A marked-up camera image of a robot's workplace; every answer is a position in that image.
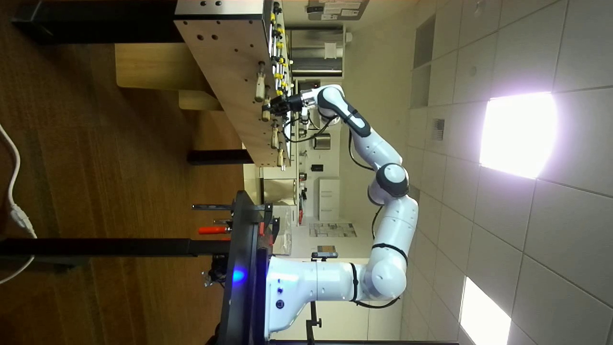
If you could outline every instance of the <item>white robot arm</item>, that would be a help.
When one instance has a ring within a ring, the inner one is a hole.
[[[301,95],[270,102],[271,113],[317,107],[328,120],[349,126],[357,153],[373,168],[368,199],[384,206],[370,259],[366,265],[343,262],[295,262],[272,257],[266,282],[265,338],[287,329],[311,301],[391,300],[406,287],[407,253],[417,224],[417,202],[408,193],[402,158],[345,101],[339,85],[326,85]]]

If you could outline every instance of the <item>air vent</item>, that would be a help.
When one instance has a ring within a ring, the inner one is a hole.
[[[442,141],[445,135],[445,119],[435,118],[432,121],[432,140]]]

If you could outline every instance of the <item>white cabinet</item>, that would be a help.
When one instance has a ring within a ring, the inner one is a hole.
[[[339,218],[340,192],[340,180],[319,179],[319,220]]]

